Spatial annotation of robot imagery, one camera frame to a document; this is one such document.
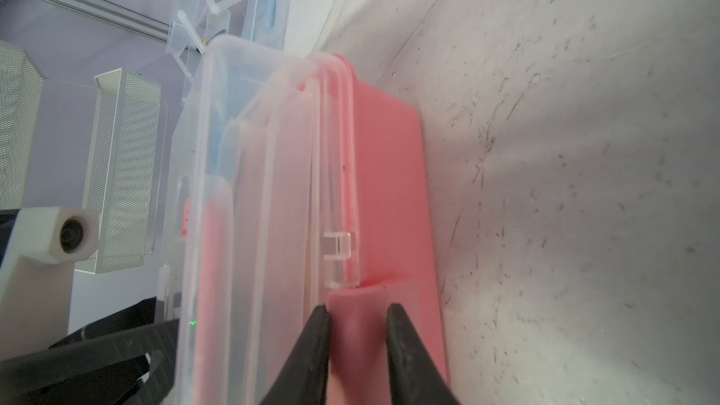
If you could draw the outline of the lower white mesh wall shelf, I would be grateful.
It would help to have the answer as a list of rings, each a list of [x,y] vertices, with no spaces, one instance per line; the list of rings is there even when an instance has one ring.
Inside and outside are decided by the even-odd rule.
[[[82,206],[99,213],[99,248],[77,262],[99,275],[142,266],[155,249],[167,106],[161,86],[127,69],[97,88]]]

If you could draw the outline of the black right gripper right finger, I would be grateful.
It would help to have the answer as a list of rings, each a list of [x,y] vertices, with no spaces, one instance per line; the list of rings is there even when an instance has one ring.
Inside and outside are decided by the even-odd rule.
[[[387,310],[386,350],[392,404],[459,404],[401,304]]]

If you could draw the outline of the pink toolbox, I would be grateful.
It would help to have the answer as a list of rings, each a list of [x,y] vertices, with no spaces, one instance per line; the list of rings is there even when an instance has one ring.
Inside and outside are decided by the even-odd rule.
[[[403,307],[448,378],[421,118],[351,62],[240,37],[204,51],[189,148],[176,404],[258,404],[317,308],[326,402],[388,404],[387,315]]]

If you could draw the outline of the upper white mesh wall shelf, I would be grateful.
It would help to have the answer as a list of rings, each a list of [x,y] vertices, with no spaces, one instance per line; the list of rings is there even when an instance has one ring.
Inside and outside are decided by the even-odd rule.
[[[44,78],[24,49],[1,43],[1,208],[23,206]]]

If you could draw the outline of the white mesh wall shelf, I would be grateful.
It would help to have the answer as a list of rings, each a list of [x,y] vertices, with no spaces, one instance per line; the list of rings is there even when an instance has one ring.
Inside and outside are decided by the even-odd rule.
[[[1,43],[1,208],[23,206],[44,78],[24,49]]]
[[[77,262],[99,275],[142,266],[155,249],[167,106],[161,86],[127,69],[97,88],[82,206],[99,213],[99,248]]]

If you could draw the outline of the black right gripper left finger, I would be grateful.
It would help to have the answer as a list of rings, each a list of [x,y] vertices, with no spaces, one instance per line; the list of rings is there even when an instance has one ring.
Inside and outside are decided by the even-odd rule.
[[[288,356],[277,380],[261,404],[326,403],[331,349],[331,316],[325,305],[317,306]]]

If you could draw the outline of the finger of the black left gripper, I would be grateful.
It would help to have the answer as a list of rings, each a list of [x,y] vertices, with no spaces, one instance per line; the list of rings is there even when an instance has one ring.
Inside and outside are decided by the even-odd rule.
[[[178,320],[160,322],[3,361],[1,401],[149,354],[147,382],[127,402],[162,403],[174,386],[178,328]]]

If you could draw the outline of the blue tiered toolbox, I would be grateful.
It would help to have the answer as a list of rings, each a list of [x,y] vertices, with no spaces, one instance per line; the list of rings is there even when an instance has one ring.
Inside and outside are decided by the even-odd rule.
[[[291,0],[174,0],[166,53],[191,81],[204,48],[222,35],[274,49],[284,44]]]

